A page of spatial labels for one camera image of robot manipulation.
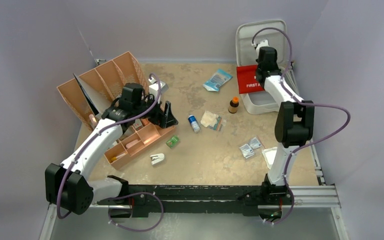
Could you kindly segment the red first aid pouch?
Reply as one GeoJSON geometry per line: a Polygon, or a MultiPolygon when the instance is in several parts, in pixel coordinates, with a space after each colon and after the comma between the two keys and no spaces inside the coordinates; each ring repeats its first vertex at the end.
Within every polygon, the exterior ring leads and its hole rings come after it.
{"type": "Polygon", "coordinates": [[[236,67],[239,94],[250,94],[264,91],[264,88],[256,80],[256,70],[256,64],[236,67]]]}

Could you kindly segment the brown bottle orange cap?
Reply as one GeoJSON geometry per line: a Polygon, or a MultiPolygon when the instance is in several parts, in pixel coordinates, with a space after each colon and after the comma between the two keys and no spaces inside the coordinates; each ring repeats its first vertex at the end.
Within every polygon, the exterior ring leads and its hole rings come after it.
{"type": "Polygon", "coordinates": [[[232,100],[229,102],[228,112],[231,114],[235,114],[238,111],[239,107],[239,98],[234,96],[232,100]]]}

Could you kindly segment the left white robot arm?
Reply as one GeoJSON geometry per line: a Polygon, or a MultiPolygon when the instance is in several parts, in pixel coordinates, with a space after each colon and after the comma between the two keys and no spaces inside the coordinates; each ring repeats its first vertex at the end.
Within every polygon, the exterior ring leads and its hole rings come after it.
{"type": "Polygon", "coordinates": [[[68,213],[83,214],[92,203],[111,199],[118,205],[126,203],[129,191],[125,181],[108,176],[89,182],[89,176],[104,153],[137,119],[147,119],[160,128],[178,124],[171,112],[171,103],[161,108],[165,83],[155,81],[154,93],[145,94],[141,84],[127,83],[121,95],[103,112],[97,126],[80,147],[59,165],[51,163],[45,170],[46,200],[68,213]]]}

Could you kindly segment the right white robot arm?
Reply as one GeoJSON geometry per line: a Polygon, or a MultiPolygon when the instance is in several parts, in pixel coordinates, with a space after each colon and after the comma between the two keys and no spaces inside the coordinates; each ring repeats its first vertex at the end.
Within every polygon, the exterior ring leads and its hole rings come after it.
{"type": "Polygon", "coordinates": [[[296,152],[313,136],[313,107],[304,106],[304,100],[286,83],[277,64],[278,52],[271,46],[258,45],[255,78],[278,104],[274,135],[278,142],[273,164],[262,183],[260,196],[268,204],[290,193],[287,188],[291,166],[296,152]]]}

